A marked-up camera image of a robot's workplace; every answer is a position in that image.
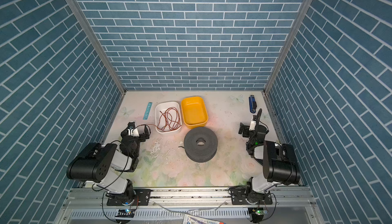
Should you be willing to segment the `grey cable spool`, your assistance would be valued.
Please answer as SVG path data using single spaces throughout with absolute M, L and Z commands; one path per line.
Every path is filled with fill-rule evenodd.
M 185 153 L 196 163 L 205 163 L 217 153 L 218 139 L 209 128 L 197 127 L 191 129 L 184 138 Z

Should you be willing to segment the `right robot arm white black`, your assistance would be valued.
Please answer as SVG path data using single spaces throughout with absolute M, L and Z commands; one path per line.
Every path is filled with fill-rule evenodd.
M 292 145 L 265 140 L 268 129 L 263 125 L 240 123 L 238 133 L 248 139 L 246 151 L 263 169 L 262 174 L 246 184 L 244 197 L 248 203 L 269 204 L 268 195 L 274 187 L 299 184 L 301 173 Z

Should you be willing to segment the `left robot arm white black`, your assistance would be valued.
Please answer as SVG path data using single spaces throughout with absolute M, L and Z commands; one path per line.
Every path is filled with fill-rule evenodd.
M 129 179 L 121 177 L 132 173 L 138 165 L 140 143 L 150 138 L 147 125 L 138 127 L 129 123 L 121 132 L 121 140 L 106 145 L 89 143 L 69 164 L 66 176 L 71 180 L 92 182 L 94 191 L 104 191 L 108 206 L 146 206 L 151 190 L 135 190 Z

